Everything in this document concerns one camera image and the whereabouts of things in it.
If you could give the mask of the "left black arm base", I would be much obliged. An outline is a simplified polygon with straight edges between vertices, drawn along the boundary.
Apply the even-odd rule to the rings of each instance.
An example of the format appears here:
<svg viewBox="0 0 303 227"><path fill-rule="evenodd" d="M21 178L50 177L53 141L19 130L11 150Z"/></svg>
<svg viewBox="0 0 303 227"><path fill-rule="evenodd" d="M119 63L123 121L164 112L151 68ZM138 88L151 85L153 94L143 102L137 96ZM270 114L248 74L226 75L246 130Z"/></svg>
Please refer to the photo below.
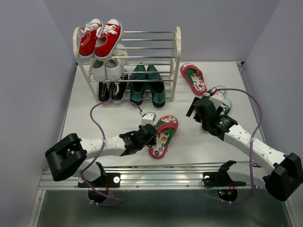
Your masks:
<svg viewBox="0 0 303 227"><path fill-rule="evenodd" d="M121 174L118 172L106 172L101 163L95 162L83 175L79 175L78 187L89 188L86 182L95 188L119 188Z"/></svg>

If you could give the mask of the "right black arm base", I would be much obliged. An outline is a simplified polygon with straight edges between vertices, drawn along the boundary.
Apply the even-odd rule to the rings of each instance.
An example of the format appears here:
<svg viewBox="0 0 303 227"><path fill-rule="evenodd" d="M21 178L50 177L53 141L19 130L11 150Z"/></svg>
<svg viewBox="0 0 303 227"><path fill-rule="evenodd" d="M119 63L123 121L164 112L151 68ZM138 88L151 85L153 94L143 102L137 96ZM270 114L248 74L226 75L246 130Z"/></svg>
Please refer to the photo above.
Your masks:
<svg viewBox="0 0 303 227"><path fill-rule="evenodd" d="M228 174L231 167L236 167L236 161L227 161L220 166L217 172L204 172L201 185L204 188L213 187L233 187L233 186L246 186L247 184L243 181L234 181Z"/></svg>

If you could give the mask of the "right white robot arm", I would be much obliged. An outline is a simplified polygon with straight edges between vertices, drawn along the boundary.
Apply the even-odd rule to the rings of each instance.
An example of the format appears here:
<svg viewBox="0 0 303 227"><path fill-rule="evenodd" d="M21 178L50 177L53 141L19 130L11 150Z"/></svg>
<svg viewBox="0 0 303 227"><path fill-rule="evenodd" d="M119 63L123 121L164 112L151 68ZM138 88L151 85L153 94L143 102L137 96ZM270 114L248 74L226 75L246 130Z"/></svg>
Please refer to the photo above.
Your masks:
<svg viewBox="0 0 303 227"><path fill-rule="evenodd" d="M279 201L286 201L303 183L301 159L295 153L289 155L273 149L245 131L234 119L221 115L209 98L195 97L186 116L201 123L204 131L234 146L247 156L252 164L227 161L216 172L205 172L202 185L213 187L243 187L249 183L265 188Z"/></svg>

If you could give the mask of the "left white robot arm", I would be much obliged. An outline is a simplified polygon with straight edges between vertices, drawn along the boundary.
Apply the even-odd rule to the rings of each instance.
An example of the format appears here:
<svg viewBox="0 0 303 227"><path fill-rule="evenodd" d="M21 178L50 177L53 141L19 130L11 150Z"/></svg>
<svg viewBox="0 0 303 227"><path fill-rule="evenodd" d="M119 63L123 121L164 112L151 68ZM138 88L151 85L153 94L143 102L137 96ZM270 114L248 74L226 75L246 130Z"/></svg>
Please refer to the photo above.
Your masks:
<svg viewBox="0 0 303 227"><path fill-rule="evenodd" d="M89 159L135 154L147 145L154 145L156 134L157 129L151 124L105 140L79 138L76 133L71 133L49 148L45 157L55 182L71 176L80 177L84 173L84 177L94 186L101 186L106 173L99 162L94 161L90 165Z"/></svg>

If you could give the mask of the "green loafer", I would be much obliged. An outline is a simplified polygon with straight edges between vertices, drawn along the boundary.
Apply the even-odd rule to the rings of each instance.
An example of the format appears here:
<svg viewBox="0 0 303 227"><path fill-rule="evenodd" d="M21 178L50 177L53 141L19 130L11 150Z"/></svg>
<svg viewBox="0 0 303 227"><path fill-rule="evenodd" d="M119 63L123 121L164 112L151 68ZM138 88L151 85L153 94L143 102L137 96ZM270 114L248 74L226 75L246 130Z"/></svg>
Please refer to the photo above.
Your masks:
<svg viewBox="0 0 303 227"><path fill-rule="evenodd" d="M147 79L146 70L144 65L137 65L134 73L131 74L130 80L143 80L143 82L130 83L130 101L136 105L141 105L145 92L145 80Z"/></svg>
<svg viewBox="0 0 303 227"><path fill-rule="evenodd" d="M147 71L147 79L149 81L148 86L151 90L152 104L157 108L161 108L165 105L165 86L163 79L154 65L149 65Z"/></svg>

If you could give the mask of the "pink sandal front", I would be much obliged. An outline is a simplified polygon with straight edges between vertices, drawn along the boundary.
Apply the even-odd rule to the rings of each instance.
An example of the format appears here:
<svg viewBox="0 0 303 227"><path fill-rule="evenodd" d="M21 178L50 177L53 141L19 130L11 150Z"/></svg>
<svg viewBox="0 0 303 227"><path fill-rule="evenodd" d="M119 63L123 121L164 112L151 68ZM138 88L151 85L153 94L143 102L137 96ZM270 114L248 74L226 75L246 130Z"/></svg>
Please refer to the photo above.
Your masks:
<svg viewBox="0 0 303 227"><path fill-rule="evenodd" d="M149 155L154 159L162 159L178 128L178 120L173 115L161 117L156 123L156 143L149 148Z"/></svg>

